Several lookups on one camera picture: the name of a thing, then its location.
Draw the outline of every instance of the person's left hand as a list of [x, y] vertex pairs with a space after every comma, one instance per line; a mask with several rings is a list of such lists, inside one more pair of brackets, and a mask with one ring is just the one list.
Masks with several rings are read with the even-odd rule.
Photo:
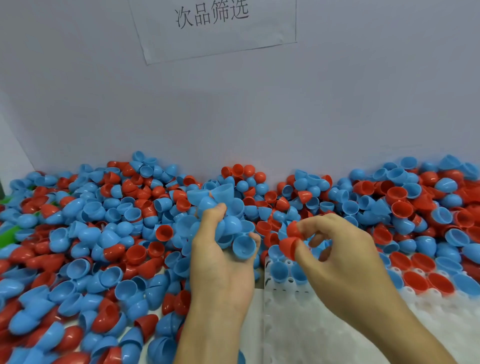
[[200, 228], [192, 241], [190, 287], [192, 305], [228, 309], [241, 324], [253, 298], [255, 278], [253, 261], [260, 247], [260, 236], [250, 233], [257, 244], [255, 254], [246, 261], [235, 261], [222, 251], [215, 241], [215, 229], [227, 207], [218, 204], [204, 211]]

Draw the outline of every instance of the hand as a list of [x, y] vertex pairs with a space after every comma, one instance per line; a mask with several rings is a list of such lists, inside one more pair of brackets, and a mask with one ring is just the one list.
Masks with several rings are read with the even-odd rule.
[[[243, 322], [253, 298], [255, 254], [245, 262], [234, 261], [215, 242], [215, 229], [227, 207], [218, 204], [203, 213], [200, 228], [192, 242], [190, 286], [192, 304], [218, 305], [231, 309], [231, 314]], [[260, 246], [260, 236], [250, 233]]]
[[316, 260], [305, 244], [298, 244], [295, 258], [325, 306], [359, 331], [382, 314], [410, 310], [393, 286], [378, 256], [372, 237], [335, 214], [299, 221], [310, 246], [332, 239], [331, 247]]

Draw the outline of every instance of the pile of plastic eggs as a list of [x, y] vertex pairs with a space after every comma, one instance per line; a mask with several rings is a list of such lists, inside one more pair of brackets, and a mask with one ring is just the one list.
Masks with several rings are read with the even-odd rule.
[[[480, 296], [479, 170], [454, 156], [405, 157], [336, 184], [295, 170], [275, 189], [252, 165], [204, 183], [178, 169], [135, 152], [131, 162], [10, 182], [0, 202], [0, 364], [133, 364], [146, 344], [150, 363], [171, 363], [191, 301], [192, 239], [219, 203], [227, 212], [215, 240], [238, 260], [256, 254], [255, 279], [267, 256], [294, 260], [292, 238], [308, 242], [297, 221], [336, 213], [371, 233], [398, 288]], [[262, 238], [258, 252], [250, 232]]]

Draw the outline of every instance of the gray wall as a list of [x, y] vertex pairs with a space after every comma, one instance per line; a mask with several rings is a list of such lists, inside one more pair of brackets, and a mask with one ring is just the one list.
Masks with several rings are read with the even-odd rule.
[[136, 149], [201, 177], [253, 163], [271, 183], [480, 162], [479, 19], [478, 0], [299, 0], [296, 44], [146, 66], [127, 0], [3, 0], [0, 103], [42, 170]]

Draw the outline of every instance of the person's right hand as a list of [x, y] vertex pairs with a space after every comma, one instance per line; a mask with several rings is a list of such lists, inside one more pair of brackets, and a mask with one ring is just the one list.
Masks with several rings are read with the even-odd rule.
[[336, 316], [364, 332], [384, 315], [411, 315], [393, 286], [369, 233], [335, 214], [315, 216], [297, 223], [305, 238], [316, 235], [310, 246], [324, 239], [333, 244], [320, 261], [299, 243], [295, 259], [325, 306]]

